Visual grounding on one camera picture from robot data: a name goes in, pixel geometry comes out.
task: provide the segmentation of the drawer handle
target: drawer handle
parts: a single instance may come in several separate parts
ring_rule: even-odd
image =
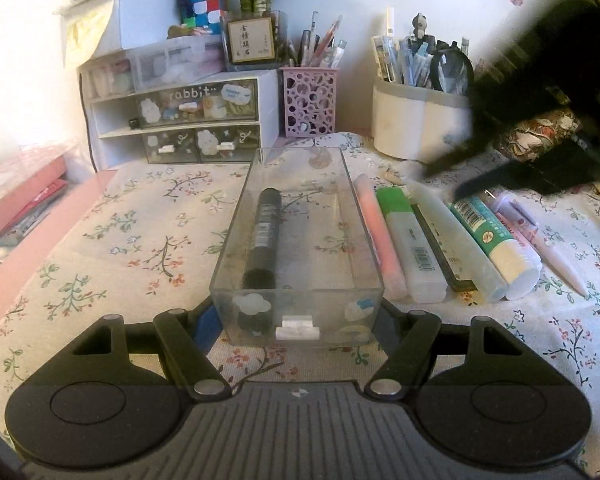
[[[218,144],[219,152],[232,152],[235,150],[235,144],[232,142],[221,142]]]

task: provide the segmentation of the pink pen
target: pink pen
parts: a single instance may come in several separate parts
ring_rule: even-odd
[[[529,240],[541,258],[568,282],[577,293],[589,296],[587,282],[583,272],[575,261],[560,250],[542,231],[529,211],[511,193],[500,193],[497,197],[486,191],[480,194],[481,199],[494,213],[500,213],[509,220],[522,235]]]
[[[334,37],[336,31],[338,30],[338,27],[340,26],[341,21],[342,14],[338,16],[333,23],[331,23],[331,27],[329,27],[329,30],[327,30],[327,33],[324,35],[324,38],[322,38],[322,41],[315,49],[315,52],[313,54],[311,52],[309,53],[309,56],[313,55],[309,66],[320,66],[320,62],[322,60],[322,53],[324,52],[324,49],[327,48],[327,46],[329,45],[331,38]]]
[[[354,181],[353,186],[356,188],[366,228],[369,229],[378,252],[380,272],[384,281],[384,295],[388,300],[401,300],[407,296],[407,285],[371,179],[363,173]]]

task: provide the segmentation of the green cap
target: green cap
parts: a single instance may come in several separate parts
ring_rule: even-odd
[[[381,187],[376,191],[382,215],[389,213],[413,213],[411,203],[399,187]]]

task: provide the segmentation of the black marker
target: black marker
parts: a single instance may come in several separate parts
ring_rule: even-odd
[[[242,276],[242,288],[276,288],[276,256],[282,214],[282,197],[277,189],[267,187],[258,199],[253,242]],[[272,312],[251,314],[241,308],[238,326],[254,336],[266,336],[272,325]]]

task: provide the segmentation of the pink highlighter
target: pink highlighter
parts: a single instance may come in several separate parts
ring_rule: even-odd
[[[388,300],[401,300],[407,296],[407,285],[389,229],[380,211],[371,179],[363,173],[353,182],[353,186],[356,189],[366,228],[369,229],[376,246],[380,272],[384,281],[384,296]]]

